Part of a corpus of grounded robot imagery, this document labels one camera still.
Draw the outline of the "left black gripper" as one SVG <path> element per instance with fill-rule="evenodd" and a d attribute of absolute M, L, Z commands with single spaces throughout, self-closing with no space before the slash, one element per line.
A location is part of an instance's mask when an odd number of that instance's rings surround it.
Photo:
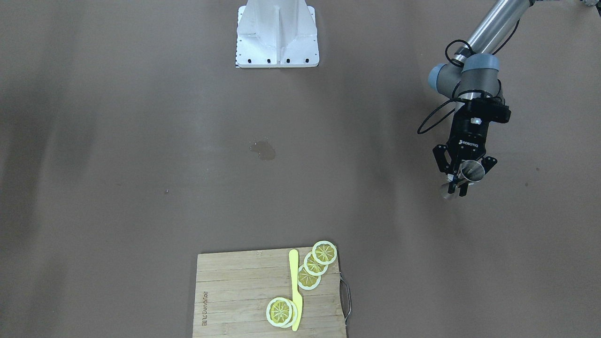
<path fill-rule="evenodd" d="M 447 178 L 447 182 L 439 189 L 442 197 L 465 197 L 469 188 L 468 180 L 459 171 L 453 173 L 453 167 L 447 160 L 447 150 L 451 162 L 479 161 L 484 170 L 484 178 L 498 163 L 495 157 L 486 156 L 485 144 L 492 116 L 488 113 L 475 115 L 459 111 L 455 111 L 452 116 L 447 145 L 434 146 L 433 155 L 439 171 Z"/>

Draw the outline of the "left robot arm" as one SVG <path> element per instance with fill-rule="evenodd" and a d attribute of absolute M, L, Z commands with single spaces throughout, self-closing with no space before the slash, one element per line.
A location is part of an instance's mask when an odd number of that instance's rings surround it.
<path fill-rule="evenodd" d="M 459 49 L 428 75 L 429 86 L 446 98 L 446 104 L 455 105 L 449 112 L 453 120 L 448 141 L 433 148 L 438 169 L 447 178 L 440 189 L 445 199 L 466 196 L 468 188 L 497 164 L 486 154 L 489 125 L 508 123 L 511 116 L 498 78 L 497 53 L 532 6 L 532 0 L 499 0 L 470 38 L 457 40 Z"/>

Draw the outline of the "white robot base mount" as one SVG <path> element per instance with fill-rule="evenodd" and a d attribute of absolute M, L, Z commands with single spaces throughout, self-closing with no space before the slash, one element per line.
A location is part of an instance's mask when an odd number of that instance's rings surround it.
<path fill-rule="evenodd" d="M 238 8 L 235 66 L 302 68 L 320 63 L 315 8 L 304 0 L 249 0 Z"/>

